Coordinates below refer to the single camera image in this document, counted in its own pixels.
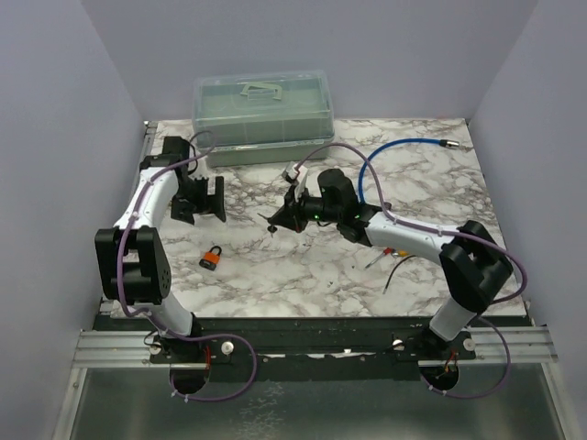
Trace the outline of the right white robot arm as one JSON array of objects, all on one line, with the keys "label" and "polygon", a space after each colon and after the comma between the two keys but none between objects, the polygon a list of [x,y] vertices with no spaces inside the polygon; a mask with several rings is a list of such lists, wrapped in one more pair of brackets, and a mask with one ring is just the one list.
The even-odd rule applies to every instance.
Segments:
[{"label": "right white robot arm", "polygon": [[421,339],[431,358],[441,359],[453,351],[461,329],[487,310],[514,272],[507,256],[476,221],[453,226],[392,219],[380,206],[362,203],[352,181],[338,169],[318,175],[318,196],[305,188],[303,171],[290,170],[283,177],[290,188],[282,207],[268,219],[270,232],[283,227],[301,233],[312,221],[332,223],[351,243],[395,248],[442,268],[449,299],[431,318],[429,331]]}]

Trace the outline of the clear green plastic storage box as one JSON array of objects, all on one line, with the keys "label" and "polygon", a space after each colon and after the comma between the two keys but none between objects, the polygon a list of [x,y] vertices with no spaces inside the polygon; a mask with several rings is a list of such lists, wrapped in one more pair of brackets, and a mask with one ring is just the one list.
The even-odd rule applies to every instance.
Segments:
[{"label": "clear green plastic storage box", "polygon": [[197,148],[209,168],[300,160],[335,137],[323,71],[207,77],[194,85]]}]

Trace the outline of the small black keys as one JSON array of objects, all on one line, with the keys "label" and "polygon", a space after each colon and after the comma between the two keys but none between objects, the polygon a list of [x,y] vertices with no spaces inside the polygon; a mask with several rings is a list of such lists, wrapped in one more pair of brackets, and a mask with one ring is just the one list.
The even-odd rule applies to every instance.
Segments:
[{"label": "small black keys", "polygon": [[274,237],[274,234],[278,230],[277,225],[274,224],[274,218],[272,215],[265,215],[262,213],[258,213],[258,216],[267,223],[267,231],[269,232],[271,237]]}]

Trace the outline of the orange padlock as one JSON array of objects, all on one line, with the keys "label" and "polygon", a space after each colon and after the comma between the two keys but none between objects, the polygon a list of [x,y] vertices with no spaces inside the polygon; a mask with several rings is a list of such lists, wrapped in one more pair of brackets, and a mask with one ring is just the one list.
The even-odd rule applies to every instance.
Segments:
[{"label": "orange padlock", "polygon": [[221,259],[221,255],[222,247],[212,246],[199,260],[199,266],[206,270],[215,271]]}]

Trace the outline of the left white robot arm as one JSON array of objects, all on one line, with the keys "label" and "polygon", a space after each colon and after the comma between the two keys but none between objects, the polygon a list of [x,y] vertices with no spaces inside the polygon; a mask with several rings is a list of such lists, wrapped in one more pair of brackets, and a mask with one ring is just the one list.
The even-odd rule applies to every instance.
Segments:
[{"label": "left white robot arm", "polygon": [[173,338],[172,352],[184,362],[202,355],[202,328],[171,292],[172,270],[159,229],[165,216],[189,225],[198,215],[227,220],[223,177],[193,177],[189,171],[211,151],[166,137],[160,154],[141,161],[138,187],[125,212],[94,236],[104,296],[119,302],[125,316],[144,315],[160,336]]}]

